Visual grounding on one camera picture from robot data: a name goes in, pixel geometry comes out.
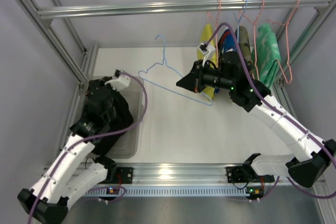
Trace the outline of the black trousers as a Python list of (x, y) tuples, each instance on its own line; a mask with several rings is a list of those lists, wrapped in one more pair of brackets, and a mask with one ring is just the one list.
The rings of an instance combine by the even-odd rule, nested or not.
[(133, 117), (129, 111), (126, 99), (118, 91), (113, 92), (114, 107), (116, 109), (116, 119), (89, 119), (86, 116), (86, 102), (83, 107), (82, 116), (76, 123), (77, 129), (74, 133), (88, 137), (104, 133), (115, 132), (129, 127), (133, 123)]

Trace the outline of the light blue wire hanger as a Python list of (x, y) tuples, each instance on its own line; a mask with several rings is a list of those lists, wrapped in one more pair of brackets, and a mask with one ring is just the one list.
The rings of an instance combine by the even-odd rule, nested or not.
[(156, 35), (155, 40), (162, 41), (162, 56), (160, 60), (155, 61), (149, 67), (138, 71), (138, 76), (145, 82), (154, 85), (157, 88), (163, 89), (169, 93), (179, 97), (186, 98), (205, 106), (212, 106), (213, 99), (210, 98), (204, 91), (200, 94), (191, 95), (184, 91), (177, 91), (175, 83), (184, 77), (176, 68), (170, 65), (166, 56), (166, 41), (163, 35)]

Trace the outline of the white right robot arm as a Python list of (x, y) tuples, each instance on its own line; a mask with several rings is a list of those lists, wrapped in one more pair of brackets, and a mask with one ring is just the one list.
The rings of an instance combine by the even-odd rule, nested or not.
[(335, 140), (323, 140), (298, 122), (264, 84), (249, 76), (247, 63), (237, 52), (229, 51), (220, 60), (219, 68), (212, 68), (210, 61), (195, 61), (176, 86), (194, 93), (207, 87), (228, 90), (236, 105), (263, 122), (291, 150), (290, 155), (252, 154), (243, 164), (249, 178), (286, 176), (312, 187), (335, 156)]

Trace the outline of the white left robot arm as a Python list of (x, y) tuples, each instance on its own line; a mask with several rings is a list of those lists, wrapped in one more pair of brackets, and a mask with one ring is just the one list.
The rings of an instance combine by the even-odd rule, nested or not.
[(117, 107), (126, 76), (89, 81), (83, 112), (70, 128), (67, 143), (42, 177), (17, 198), (29, 215), (28, 223), (62, 223), (74, 203), (101, 182), (114, 179), (117, 165), (106, 153), (132, 121), (123, 123)]

